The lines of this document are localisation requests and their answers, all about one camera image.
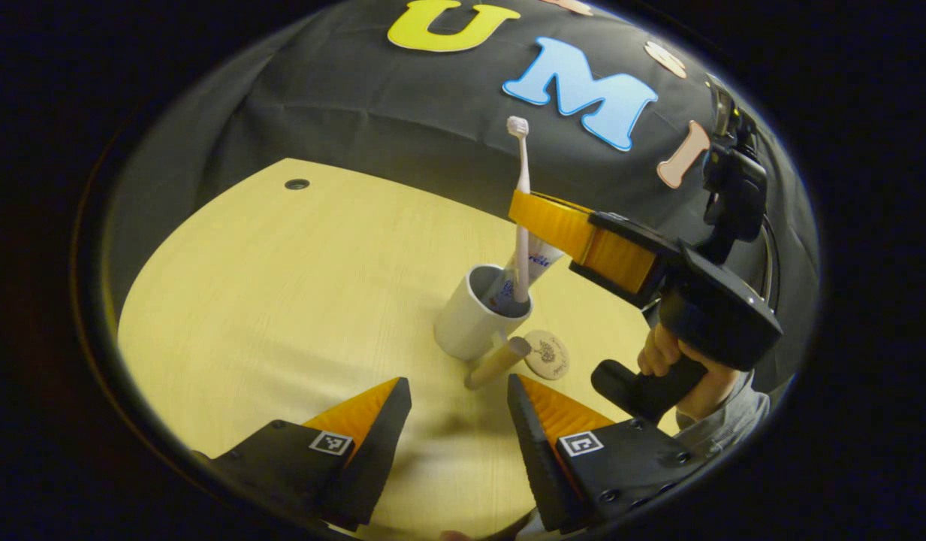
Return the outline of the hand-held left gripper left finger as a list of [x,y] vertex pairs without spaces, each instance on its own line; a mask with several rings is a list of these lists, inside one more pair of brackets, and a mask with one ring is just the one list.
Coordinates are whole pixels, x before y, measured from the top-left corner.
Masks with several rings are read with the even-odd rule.
[[307,422],[271,420],[228,451],[195,458],[279,519],[353,532],[376,510],[411,408],[410,382],[395,377]]

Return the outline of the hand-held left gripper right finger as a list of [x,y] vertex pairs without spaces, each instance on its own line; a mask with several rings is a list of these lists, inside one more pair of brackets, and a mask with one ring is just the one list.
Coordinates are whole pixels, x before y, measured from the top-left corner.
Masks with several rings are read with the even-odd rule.
[[570,533],[620,519],[706,462],[648,420],[611,421],[522,374],[508,376],[507,403],[547,531]]

